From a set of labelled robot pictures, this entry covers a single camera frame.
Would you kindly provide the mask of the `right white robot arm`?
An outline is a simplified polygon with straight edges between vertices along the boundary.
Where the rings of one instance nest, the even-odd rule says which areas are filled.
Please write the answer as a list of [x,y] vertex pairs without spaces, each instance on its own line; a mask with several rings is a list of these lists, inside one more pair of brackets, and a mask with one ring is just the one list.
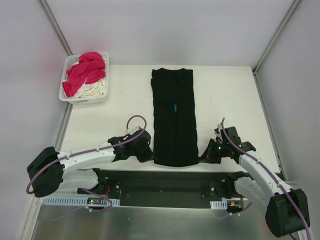
[[200,160],[219,164],[223,158],[234,160],[242,171],[232,172],[221,183],[210,188],[222,198],[222,203],[238,195],[257,205],[264,214],[266,225],[277,238],[298,234],[310,240],[310,215],[308,199],[300,188],[293,188],[262,160],[249,141],[242,141],[237,129],[219,124],[214,130]]

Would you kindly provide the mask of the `black graphic t shirt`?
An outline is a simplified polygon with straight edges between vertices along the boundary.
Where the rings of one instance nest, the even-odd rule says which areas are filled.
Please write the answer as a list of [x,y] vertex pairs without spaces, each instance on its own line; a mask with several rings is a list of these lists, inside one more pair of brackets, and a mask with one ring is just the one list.
[[193,70],[154,69],[150,83],[154,162],[168,167],[198,164]]

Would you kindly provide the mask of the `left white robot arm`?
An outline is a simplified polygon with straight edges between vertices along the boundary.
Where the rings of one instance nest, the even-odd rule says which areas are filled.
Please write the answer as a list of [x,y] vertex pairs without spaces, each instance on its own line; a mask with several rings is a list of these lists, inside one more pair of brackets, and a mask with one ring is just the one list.
[[105,191],[106,181],[96,168],[135,157],[140,163],[153,158],[151,135],[141,127],[124,136],[112,137],[94,147],[75,151],[56,151],[53,146],[42,150],[28,165],[30,182],[26,192],[37,198],[47,197],[61,189],[85,189],[99,195]]

